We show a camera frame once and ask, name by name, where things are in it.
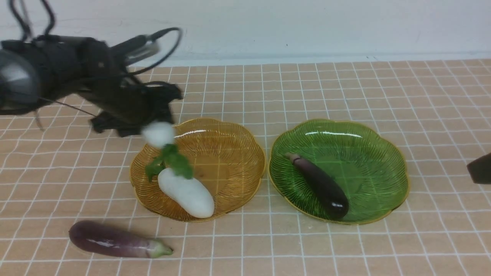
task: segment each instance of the white cotton ball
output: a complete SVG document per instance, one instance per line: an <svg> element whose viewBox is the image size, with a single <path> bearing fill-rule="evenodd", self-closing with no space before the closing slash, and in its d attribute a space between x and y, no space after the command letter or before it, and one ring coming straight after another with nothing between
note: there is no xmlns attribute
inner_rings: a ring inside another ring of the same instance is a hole
<svg viewBox="0 0 491 276"><path fill-rule="evenodd" d="M161 149L167 144L174 143L175 130L167 122L152 122L141 130L141 135L147 144Z"/></svg>

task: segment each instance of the black object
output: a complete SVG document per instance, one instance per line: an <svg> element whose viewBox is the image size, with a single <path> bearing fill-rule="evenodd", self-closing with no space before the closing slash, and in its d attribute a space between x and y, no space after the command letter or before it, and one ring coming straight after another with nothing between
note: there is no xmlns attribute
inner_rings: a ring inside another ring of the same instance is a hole
<svg viewBox="0 0 491 276"><path fill-rule="evenodd" d="M91 37L51 35L54 14L43 35L26 42L30 28L19 16L14 0L10 9L24 34L20 40L1 41L0 115L23 115L76 93L102 112L91 119L94 131L115 129L121 137L139 135L152 121L174 123L169 103L182 100L182 91L166 82L142 83L136 75L167 59L182 38L179 28L139 35L116 46ZM162 59L129 73L127 67L158 52L157 39L178 31L178 41Z"/></svg>
<svg viewBox="0 0 491 276"><path fill-rule="evenodd" d="M467 170L475 184L491 184L491 153L467 164Z"/></svg>

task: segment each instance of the wire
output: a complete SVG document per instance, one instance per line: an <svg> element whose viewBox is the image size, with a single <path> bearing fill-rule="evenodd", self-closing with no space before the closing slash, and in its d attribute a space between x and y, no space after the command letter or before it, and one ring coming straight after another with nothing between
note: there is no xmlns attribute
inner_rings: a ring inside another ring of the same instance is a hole
<svg viewBox="0 0 491 276"><path fill-rule="evenodd" d="M27 38L30 35L32 35L32 31L29 25L21 18L19 12L17 11L17 8L15 7L15 0L9 0L8 5L10 8L10 12L12 12L12 15L14 16L15 20L19 23L19 26L22 29L21 41L25 42Z"/></svg>
<svg viewBox="0 0 491 276"><path fill-rule="evenodd" d="M41 3L43 4L43 6L46 9L46 12L48 13L48 16L50 18L48 26L46 26L46 29L44 29L44 35L45 35L45 37L48 37L50 35L50 32L55 27L56 17L55 17L55 13L53 13L53 9L51 9L47 0L41 0Z"/></svg>

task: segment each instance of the purple eggplant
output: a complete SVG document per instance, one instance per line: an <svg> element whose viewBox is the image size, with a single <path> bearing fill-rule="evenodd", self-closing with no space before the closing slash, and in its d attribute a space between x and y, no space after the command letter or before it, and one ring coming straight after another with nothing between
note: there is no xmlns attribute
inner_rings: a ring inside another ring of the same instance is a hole
<svg viewBox="0 0 491 276"><path fill-rule="evenodd" d="M158 258L173 250L155 239L94 221L79 221L68 231L70 241L83 251L112 257Z"/></svg>
<svg viewBox="0 0 491 276"><path fill-rule="evenodd" d="M287 153L293 166L302 174L329 218L342 219L349 210L348 198L339 185L321 168L298 154Z"/></svg>

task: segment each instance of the green plate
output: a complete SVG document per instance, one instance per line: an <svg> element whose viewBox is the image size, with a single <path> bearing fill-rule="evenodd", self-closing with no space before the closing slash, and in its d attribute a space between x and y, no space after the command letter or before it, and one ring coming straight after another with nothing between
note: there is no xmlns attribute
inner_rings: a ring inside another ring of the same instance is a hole
<svg viewBox="0 0 491 276"><path fill-rule="evenodd" d="M322 210L302 175L284 157L287 152L310 160L339 184L350 203L342 220L332 220ZM297 210L342 224L381 220L409 194L407 166L401 151L356 122L314 119L286 131L273 144L269 176L278 192Z"/></svg>

